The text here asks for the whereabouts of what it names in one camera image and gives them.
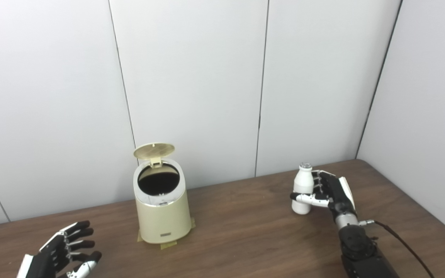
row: white fingertip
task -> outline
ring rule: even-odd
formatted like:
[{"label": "white fingertip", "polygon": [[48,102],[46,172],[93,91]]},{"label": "white fingertip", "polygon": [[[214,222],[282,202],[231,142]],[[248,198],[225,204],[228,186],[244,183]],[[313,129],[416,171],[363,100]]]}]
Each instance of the white fingertip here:
[{"label": "white fingertip", "polygon": [[70,278],[84,278],[87,277],[90,274],[90,271],[92,271],[92,269],[97,265],[97,262],[94,261],[89,261],[89,262],[84,262],[82,263],[82,265],[80,266],[80,268],[75,272],[70,272],[68,274],[68,277]]}]

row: cream trash can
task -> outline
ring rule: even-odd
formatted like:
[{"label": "cream trash can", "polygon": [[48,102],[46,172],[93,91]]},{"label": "cream trash can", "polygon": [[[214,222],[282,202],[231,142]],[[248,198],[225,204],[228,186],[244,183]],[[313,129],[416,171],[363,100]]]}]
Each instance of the cream trash can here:
[{"label": "cream trash can", "polygon": [[138,147],[134,156],[143,162],[135,170],[135,192],[140,235],[148,243],[176,241],[191,229],[185,176],[180,164],[164,158],[175,151],[166,143]]}]

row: lid hinge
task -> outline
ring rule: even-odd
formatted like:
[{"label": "lid hinge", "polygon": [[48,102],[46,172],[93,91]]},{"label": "lid hinge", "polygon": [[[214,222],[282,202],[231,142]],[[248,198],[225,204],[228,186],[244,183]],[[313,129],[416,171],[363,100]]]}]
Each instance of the lid hinge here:
[{"label": "lid hinge", "polygon": [[159,168],[162,166],[162,160],[160,157],[153,157],[150,159],[151,168]]}]

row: metal connector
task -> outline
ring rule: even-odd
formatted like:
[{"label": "metal connector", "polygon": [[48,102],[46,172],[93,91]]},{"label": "metal connector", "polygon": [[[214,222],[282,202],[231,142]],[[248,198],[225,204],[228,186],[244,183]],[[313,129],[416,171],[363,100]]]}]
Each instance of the metal connector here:
[{"label": "metal connector", "polygon": [[358,222],[358,225],[360,225],[360,226],[366,226],[366,225],[369,225],[369,224],[374,224],[375,223],[375,221],[374,220],[363,220],[363,221],[360,221],[360,222]]}]

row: black cable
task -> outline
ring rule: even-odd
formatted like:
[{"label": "black cable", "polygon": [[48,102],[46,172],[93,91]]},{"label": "black cable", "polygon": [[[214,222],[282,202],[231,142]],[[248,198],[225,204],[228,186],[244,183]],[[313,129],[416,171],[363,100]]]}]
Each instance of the black cable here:
[{"label": "black cable", "polygon": [[408,251],[410,251],[415,258],[418,260],[418,262],[420,262],[420,264],[422,265],[422,267],[427,271],[427,273],[429,274],[429,276],[431,278],[435,278],[434,275],[432,274],[432,272],[430,271],[430,269],[425,265],[425,263],[422,261],[422,259],[420,259],[420,257],[415,253],[415,251],[413,251],[413,249],[411,247],[408,246],[408,244],[403,241],[403,239],[401,239],[401,237],[399,237],[398,234],[396,234],[396,232],[394,232],[391,227],[389,227],[388,225],[382,224],[376,220],[374,220],[374,223],[376,223],[377,225],[383,227],[384,229],[386,229],[387,232],[390,232],[396,239],[398,239],[399,241],[401,241],[401,243],[408,249]]}]

